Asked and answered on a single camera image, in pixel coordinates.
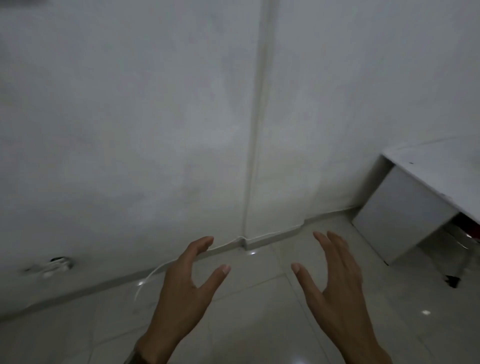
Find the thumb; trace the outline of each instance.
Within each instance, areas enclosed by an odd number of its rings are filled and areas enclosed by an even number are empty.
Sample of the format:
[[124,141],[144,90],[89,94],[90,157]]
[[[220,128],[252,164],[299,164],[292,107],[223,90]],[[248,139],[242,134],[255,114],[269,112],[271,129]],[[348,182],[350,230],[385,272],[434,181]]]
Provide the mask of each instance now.
[[323,298],[322,293],[315,285],[315,282],[312,279],[312,276],[307,271],[302,264],[293,263],[291,266],[293,273],[297,277],[298,282],[300,283],[301,288],[303,289],[303,293],[305,294],[305,298],[308,300],[309,297],[312,295]]
[[200,287],[200,291],[202,292],[205,297],[212,300],[213,295],[217,291],[220,284],[222,284],[223,280],[227,277],[231,270],[230,266],[222,265],[219,266],[217,269],[214,270],[212,275],[207,279],[207,281]]

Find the person's left hand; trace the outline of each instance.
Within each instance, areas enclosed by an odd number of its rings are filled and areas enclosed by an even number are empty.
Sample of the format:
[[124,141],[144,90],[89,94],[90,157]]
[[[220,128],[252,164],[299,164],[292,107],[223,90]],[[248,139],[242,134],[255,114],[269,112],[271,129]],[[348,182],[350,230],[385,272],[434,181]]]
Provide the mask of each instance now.
[[147,332],[136,349],[150,364],[168,361],[178,343],[200,322],[213,295],[230,272],[230,266],[218,267],[199,288],[192,281],[195,257],[213,243],[213,236],[196,240],[168,268],[160,298]]

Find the finger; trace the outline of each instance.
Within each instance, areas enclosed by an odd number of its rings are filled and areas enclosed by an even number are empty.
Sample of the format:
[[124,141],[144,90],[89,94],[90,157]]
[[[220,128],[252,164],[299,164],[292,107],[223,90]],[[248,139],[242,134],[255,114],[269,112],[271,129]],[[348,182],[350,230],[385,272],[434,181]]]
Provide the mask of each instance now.
[[343,265],[347,270],[361,277],[360,266],[350,252],[347,241],[332,231],[327,232],[327,237],[336,246]]
[[212,275],[207,279],[207,281],[199,288],[202,296],[210,302],[213,298],[213,295],[217,291],[218,287],[222,284],[224,279],[227,277],[231,270],[230,266],[222,265],[214,270]]
[[200,253],[206,252],[209,246],[213,244],[213,236],[204,236],[194,242],[191,242],[187,249],[178,258],[179,262],[192,266],[196,256]]
[[327,260],[327,268],[328,268],[328,277],[335,277],[339,274],[342,270],[344,270],[344,266],[342,263],[342,259],[340,258],[340,254],[338,253],[338,249],[335,248],[335,245],[328,240],[328,238],[318,231],[313,232],[313,236],[315,239],[318,240],[322,249],[325,252],[325,258]]
[[324,297],[313,281],[312,276],[308,272],[307,268],[299,263],[293,263],[291,268],[297,277],[307,302],[311,302],[312,299],[315,299],[322,303],[324,301]]

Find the white tabletop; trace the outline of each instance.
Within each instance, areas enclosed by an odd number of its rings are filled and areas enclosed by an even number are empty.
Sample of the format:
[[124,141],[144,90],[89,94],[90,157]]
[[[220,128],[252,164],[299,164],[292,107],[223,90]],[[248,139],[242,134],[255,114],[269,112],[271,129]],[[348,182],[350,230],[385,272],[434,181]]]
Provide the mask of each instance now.
[[480,223],[480,135],[387,149],[383,155]]

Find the baseboard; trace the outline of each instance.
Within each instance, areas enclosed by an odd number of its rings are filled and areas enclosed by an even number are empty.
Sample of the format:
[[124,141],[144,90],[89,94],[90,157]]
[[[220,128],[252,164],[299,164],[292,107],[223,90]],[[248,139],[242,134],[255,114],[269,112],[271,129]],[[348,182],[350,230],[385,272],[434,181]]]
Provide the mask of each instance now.
[[[325,220],[327,218],[331,218],[331,217],[336,216],[336,215],[342,215],[342,214],[352,215],[352,214],[356,213],[357,209],[358,209],[358,206],[354,206],[354,207],[348,207],[346,209],[342,209],[342,210],[338,210],[338,211],[332,211],[332,212],[327,212],[327,213],[320,214],[320,215],[317,215],[317,216],[313,216],[313,217],[310,217],[310,218],[306,219],[304,221],[304,223],[300,226],[296,226],[296,227],[287,229],[287,230],[285,230],[283,232],[280,232],[280,233],[277,233],[273,236],[267,236],[267,237],[261,238],[259,240],[252,239],[251,242],[248,242],[244,238],[239,238],[238,240],[235,240],[235,241],[230,242],[228,244],[225,244],[223,246],[219,246],[217,248],[206,251],[205,253],[200,255],[197,258],[197,260],[205,259],[209,256],[216,255],[216,254],[219,254],[219,253],[223,253],[223,252],[226,252],[228,250],[232,250],[232,249],[239,248],[239,247],[243,247],[246,250],[257,249],[261,246],[272,244],[272,243],[275,243],[277,241],[295,236],[306,225],[310,225],[312,223],[315,223],[315,222],[318,222],[318,221],[321,221],[321,220]],[[173,263],[173,261],[165,263],[163,266],[161,266],[156,271],[156,274],[165,272],[172,263]],[[99,283],[99,284],[97,284],[95,286],[92,286],[92,287],[88,287],[88,288],[84,288],[84,289],[79,290],[79,291],[68,293],[68,294],[65,294],[63,296],[59,296],[59,297],[51,298],[51,299],[48,299],[48,300],[45,300],[45,301],[42,301],[42,302],[35,303],[35,304],[29,306],[28,308],[22,310],[22,311],[12,312],[12,313],[0,316],[0,323],[3,322],[3,321],[12,320],[12,319],[17,318],[19,316],[24,316],[24,315],[27,315],[27,314],[30,314],[30,313],[33,313],[33,312],[37,312],[37,311],[43,310],[45,308],[50,308],[52,306],[64,304],[64,303],[67,303],[69,301],[75,300],[77,298],[84,297],[84,296],[94,294],[94,293],[98,293],[98,292],[101,292],[101,291],[104,291],[104,290],[107,290],[107,289],[110,289],[110,288],[113,288],[113,287],[120,286],[120,285],[125,284],[125,283],[134,282],[136,280],[144,279],[145,277],[147,277],[150,274],[150,272],[152,272],[152,270],[153,270],[153,268],[142,270],[142,271],[139,271],[139,272],[135,272],[135,273],[123,276],[123,277],[119,277],[119,278],[108,280],[106,282]]]

